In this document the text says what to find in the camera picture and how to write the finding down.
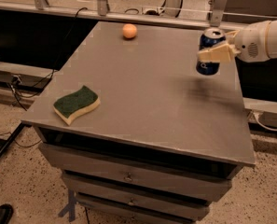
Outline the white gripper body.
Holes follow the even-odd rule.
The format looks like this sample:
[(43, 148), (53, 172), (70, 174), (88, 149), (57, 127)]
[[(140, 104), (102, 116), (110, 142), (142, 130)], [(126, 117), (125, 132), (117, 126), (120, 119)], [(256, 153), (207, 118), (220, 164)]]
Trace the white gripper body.
[(265, 62), (269, 59), (267, 53), (267, 34), (270, 21), (256, 22), (239, 31), (234, 44), (240, 51), (237, 57), (246, 63)]

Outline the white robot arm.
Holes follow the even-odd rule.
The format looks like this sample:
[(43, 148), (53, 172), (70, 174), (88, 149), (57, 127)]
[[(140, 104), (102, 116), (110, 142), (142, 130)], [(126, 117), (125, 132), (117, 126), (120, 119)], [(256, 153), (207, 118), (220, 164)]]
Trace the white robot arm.
[(229, 63), (235, 57), (246, 63), (277, 59), (277, 21), (256, 22), (228, 32), (225, 41), (198, 52), (204, 63)]

